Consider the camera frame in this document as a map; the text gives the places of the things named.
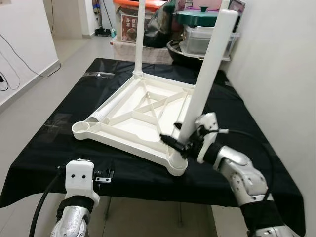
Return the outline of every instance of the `floor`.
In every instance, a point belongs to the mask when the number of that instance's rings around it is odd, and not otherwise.
[[[59,62],[65,62],[71,55],[88,43],[89,39],[64,39],[53,36]]]
[[[97,58],[113,58],[111,38],[87,39],[75,53],[61,57],[61,69],[42,79],[2,114],[0,114],[0,187],[3,186],[10,164],[28,141],[59,105],[84,71]],[[64,195],[49,194],[39,216],[36,236],[49,236],[55,214]],[[25,237],[40,199],[40,194],[27,197],[0,209],[0,237]],[[109,218],[104,220],[106,197],[92,213],[90,237],[214,237],[204,205],[183,204],[183,227],[177,225],[177,203],[115,197]]]

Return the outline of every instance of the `wire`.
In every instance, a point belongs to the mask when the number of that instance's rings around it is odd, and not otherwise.
[[[53,29],[54,29],[54,7],[53,7],[53,0],[51,0],[51,15],[52,15],[52,24],[51,24],[50,33],[53,33]]]
[[[20,87],[21,84],[21,78],[19,77],[19,75],[17,74],[16,70],[14,69],[14,67],[11,65],[11,63],[9,62],[9,60],[2,54],[2,52],[0,51],[0,54],[2,55],[2,57],[5,59],[5,61],[9,64],[9,66],[11,67],[11,69],[14,71],[14,73],[16,74],[16,76],[19,78],[19,84],[15,89],[12,89],[12,87],[10,86],[10,84],[8,83],[8,86],[10,87],[11,90],[17,90]]]
[[[36,210],[34,212],[29,237],[34,237],[36,223],[38,221],[39,214],[40,214],[40,209],[44,204],[44,201],[47,197],[47,194],[51,191],[52,187],[54,186],[54,184],[56,183],[58,178],[61,176],[61,174],[62,174],[62,172],[60,172],[60,171],[58,172],[58,174],[56,174],[55,178],[50,182],[50,184],[47,186],[46,190],[44,191],[43,195],[41,196],[39,203],[38,203],[38,206],[36,207]]]
[[[4,74],[3,74],[1,71],[0,71],[0,74],[2,75],[2,78],[3,78],[3,80],[4,80],[5,83],[6,83],[6,89],[4,89],[4,90],[1,90],[1,89],[0,89],[0,91],[7,91],[7,90],[9,89],[9,83],[8,83],[8,81],[6,80]]]
[[[110,19],[110,16],[109,16],[109,13],[108,13],[107,7],[105,6],[104,0],[102,0],[102,1],[103,1],[103,5],[104,5],[104,8],[105,8],[105,11],[107,12],[108,19],[109,19],[109,22],[110,22],[110,25],[111,25],[111,29],[112,29],[112,28],[113,28],[113,26],[112,26],[112,23],[111,23],[111,19]]]
[[[265,204],[266,201],[268,200],[270,193],[271,193],[271,189],[274,185],[274,179],[275,179],[275,170],[276,169],[275,169],[275,163],[274,163],[272,155],[270,155],[269,150],[267,149],[267,147],[265,147],[265,145],[262,143],[262,141],[260,141],[257,137],[253,136],[252,134],[247,133],[247,132],[243,132],[243,131],[239,131],[239,130],[234,130],[234,129],[229,129],[229,133],[239,134],[239,135],[251,138],[252,140],[256,141],[257,144],[260,145],[262,147],[262,149],[265,151],[265,153],[269,159],[270,166],[271,166],[270,184],[268,185],[268,189],[267,189],[267,191],[262,199],[263,204]],[[258,222],[261,219],[263,212],[264,212],[263,207],[264,207],[264,205],[261,205],[260,208],[258,209],[258,213],[256,215],[256,218],[254,219],[252,227],[249,230],[248,237],[253,237],[255,231],[257,230]]]
[[[30,66],[23,60],[23,58],[20,57],[19,54],[17,54],[17,52],[14,50],[14,48],[12,47],[12,45],[5,39],[5,37],[3,37],[3,35],[0,33],[0,37],[9,45],[9,47],[11,48],[11,50],[13,51],[13,53],[25,64],[25,66],[33,73],[35,73],[36,75],[38,75],[39,77],[42,78],[47,78],[50,77],[51,75],[53,75],[55,72],[57,72],[60,68],[61,68],[61,63],[59,63],[59,67],[52,72],[51,74],[47,75],[47,76],[43,76],[41,74],[38,74],[37,72],[35,72],[32,68],[30,68]]]

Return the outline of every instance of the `white wall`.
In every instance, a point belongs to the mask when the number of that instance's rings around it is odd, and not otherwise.
[[[58,38],[82,38],[90,36],[98,28],[93,13],[92,0],[52,0],[54,10],[53,36]],[[43,0],[50,28],[52,27],[51,0]]]
[[[315,237],[316,1],[245,2],[227,76],[302,192]]]
[[[90,36],[99,25],[93,12],[92,0],[78,0],[78,7],[82,34]]]
[[[50,26],[52,26],[51,0],[42,0]],[[58,38],[82,38],[80,14],[77,0],[52,0],[54,29],[52,35]]]
[[[111,25],[110,25],[110,22],[109,22],[109,18],[108,18],[108,16],[107,16],[107,13],[106,13],[106,11],[105,11],[103,1],[102,1],[102,0],[99,0],[99,2],[100,2],[100,5],[101,5],[103,28],[111,29]],[[113,26],[114,28],[116,28],[115,9],[114,9],[113,0],[104,0],[104,3],[105,3],[105,5],[106,5],[106,7],[107,7],[108,14],[109,14],[109,17],[110,17],[112,26]]]
[[[0,33],[34,71],[41,73],[58,60],[42,0],[12,0],[11,4],[0,5],[0,22],[3,22],[0,24]],[[25,67],[2,39],[0,51],[21,78],[21,85],[17,90],[9,88],[8,91],[0,91],[1,105],[36,75]],[[15,89],[19,79],[1,55],[0,70]],[[0,89],[4,87],[5,84],[0,83]]]

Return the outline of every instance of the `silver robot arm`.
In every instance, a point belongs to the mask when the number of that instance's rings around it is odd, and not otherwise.
[[[161,140],[178,151],[183,158],[192,157],[199,163],[210,163],[228,180],[246,226],[251,230],[253,224],[256,224],[253,237],[293,237],[291,230],[283,223],[272,195],[264,201],[268,186],[262,173],[253,167],[245,154],[215,143],[218,132],[228,133],[227,129],[218,128],[215,113],[202,115],[195,125],[196,131],[186,144],[162,134]]]
[[[58,207],[51,237],[86,236],[90,214],[100,200],[93,189],[93,168],[89,160],[73,160],[66,165],[67,193]]]
[[[257,218],[258,209],[264,208],[254,237],[293,237],[290,229],[283,223],[272,195],[263,202],[268,189],[266,180],[245,154],[222,146],[213,167],[229,181],[249,229]]]

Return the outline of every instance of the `black table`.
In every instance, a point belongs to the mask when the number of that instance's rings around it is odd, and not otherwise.
[[[115,74],[114,77],[88,76],[78,81],[11,165],[0,197],[0,207],[43,192],[56,175],[56,167],[78,158],[92,160],[96,170],[115,170],[111,184],[101,186],[100,195],[237,206],[228,182],[209,164],[201,165],[189,159],[185,174],[174,177],[165,167],[153,162],[93,140],[79,141],[73,137],[72,124],[86,119],[96,110],[130,78],[133,69],[134,64],[130,62],[94,60],[87,72],[108,72]],[[197,78],[192,70],[176,65],[143,64],[143,71],[191,84],[195,84]],[[226,86],[226,82],[225,75],[219,71],[204,112],[216,112],[220,127],[249,132],[266,141],[270,147],[243,101],[231,87]],[[270,163],[256,143],[233,134],[220,134],[217,141],[247,154],[268,180]],[[273,188],[276,204],[285,223],[303,236],[302,195],[271,147],[270,150],[276,161]],[[60,180],[53,191],[65,193],[64,181]]]

